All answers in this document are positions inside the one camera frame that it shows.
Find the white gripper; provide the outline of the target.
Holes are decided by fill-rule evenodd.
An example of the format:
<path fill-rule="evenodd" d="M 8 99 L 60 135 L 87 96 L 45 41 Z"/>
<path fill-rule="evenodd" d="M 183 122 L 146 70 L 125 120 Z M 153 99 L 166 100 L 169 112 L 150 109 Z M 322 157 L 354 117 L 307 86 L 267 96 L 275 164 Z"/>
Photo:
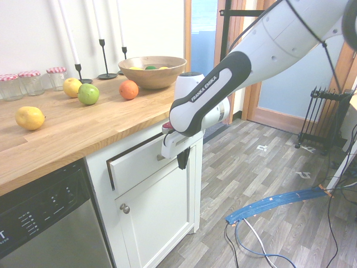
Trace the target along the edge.
<path fill-rule="evenodd" d="M 178 167 L 186 169 L 190 155 L 190 146 L 197 141 L 197 135 L 186 137 L 176 131 L 168 133 L 164 137 L 161 155 L 171 159 L 177 156 Z"/>

